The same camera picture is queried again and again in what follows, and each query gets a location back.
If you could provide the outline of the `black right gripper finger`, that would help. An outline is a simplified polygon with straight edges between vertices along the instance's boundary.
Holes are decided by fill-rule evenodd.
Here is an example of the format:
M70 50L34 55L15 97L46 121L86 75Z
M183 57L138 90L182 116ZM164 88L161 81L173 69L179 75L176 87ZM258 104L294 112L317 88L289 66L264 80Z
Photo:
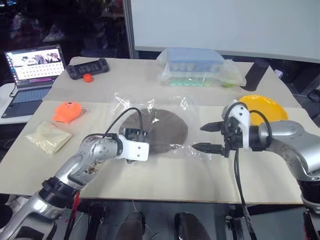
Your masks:
M201 131L205 132L220 132L224 126L223 121L210 122L200 127Z
M223 154L223 146L221 144L211 144L209 142L200 142L192 145L192 148L207 154Z

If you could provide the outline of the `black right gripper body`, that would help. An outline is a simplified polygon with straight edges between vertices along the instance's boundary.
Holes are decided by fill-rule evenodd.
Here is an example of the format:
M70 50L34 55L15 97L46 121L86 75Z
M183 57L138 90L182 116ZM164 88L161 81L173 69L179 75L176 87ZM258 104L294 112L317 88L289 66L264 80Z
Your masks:
M224 120L221 134L223 135L224 150L223 156L228 158L230 151L236 151L243 147L243 132L239 127L240 122L234 117Z

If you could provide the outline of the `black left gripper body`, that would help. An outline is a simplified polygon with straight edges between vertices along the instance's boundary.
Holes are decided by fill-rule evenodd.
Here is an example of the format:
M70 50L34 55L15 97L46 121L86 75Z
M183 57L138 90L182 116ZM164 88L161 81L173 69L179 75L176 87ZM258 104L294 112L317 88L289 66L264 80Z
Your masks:
M127 140L145 143L148 133L143 129L124 127L122 134Z

